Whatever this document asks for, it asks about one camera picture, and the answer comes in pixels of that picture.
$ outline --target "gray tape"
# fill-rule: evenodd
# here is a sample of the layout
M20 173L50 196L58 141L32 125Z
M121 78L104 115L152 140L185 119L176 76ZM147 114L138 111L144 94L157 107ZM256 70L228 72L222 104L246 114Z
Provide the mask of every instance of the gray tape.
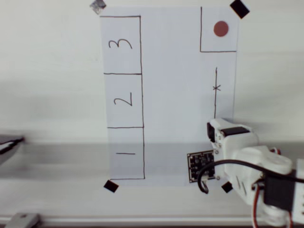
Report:
M99 15L100 12L106 7L106 4L103 0L95 0L90 7L97 15Z

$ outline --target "handwritten number 2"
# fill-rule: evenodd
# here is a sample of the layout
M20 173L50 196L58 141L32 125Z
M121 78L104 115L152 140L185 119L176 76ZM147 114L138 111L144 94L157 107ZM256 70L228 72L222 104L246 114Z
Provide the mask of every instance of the handwritten number 2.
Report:
M116 101L117 101L117 100L126 102L128 105L132 106L132 93L130 93L130 102L127 102L126 100L123 100L123 99L121 99L121 98L115 98L115 99L114 99L114 104L115 104L115 105L116 105Z

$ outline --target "circuit board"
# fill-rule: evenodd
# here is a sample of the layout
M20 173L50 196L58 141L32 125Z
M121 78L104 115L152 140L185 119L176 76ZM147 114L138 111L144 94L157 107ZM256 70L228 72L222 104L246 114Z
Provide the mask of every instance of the circuit board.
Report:
M213 150L211 151L201 151L196 153L188 153L188 171L189 171L189 182L197 182L200 170L211 162L214 162ZM209 175L209 180L214 179L214 168L206 171Z

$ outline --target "white paper sheet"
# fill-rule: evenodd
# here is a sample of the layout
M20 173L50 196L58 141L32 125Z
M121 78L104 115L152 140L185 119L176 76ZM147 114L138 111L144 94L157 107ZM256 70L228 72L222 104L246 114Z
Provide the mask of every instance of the white paper sheet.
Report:
M111 178L189 185L206 123L232 119L238 16L230 8L110 8L100 17ZM218 21L228 33L215 35Z

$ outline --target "handwritten number 3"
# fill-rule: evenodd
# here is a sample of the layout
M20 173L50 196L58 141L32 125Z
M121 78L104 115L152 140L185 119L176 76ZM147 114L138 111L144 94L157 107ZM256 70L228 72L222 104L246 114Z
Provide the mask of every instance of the handwritten number 3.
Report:
M130 42L129 42L128 40L126 40L126 39L119 39L117 42L115 42L114 40L110 40L110 41L109 41L109 48L111 48L111 43L112 43L112 42L115 43L116 46L119 48L119 42L120 42L120 41L127 42L127 43L130 45L130 48L133 49L133 48L132 48L132 45L130 44Z
M115 99L114 99L114 104L115 104L115 105L116 105L116 101L117 101L117 100L126 102L128 105L132 106L132 93L130 93L130 102L127 102L126 100L123 100L123 99L120 99L120 98L115 98Z

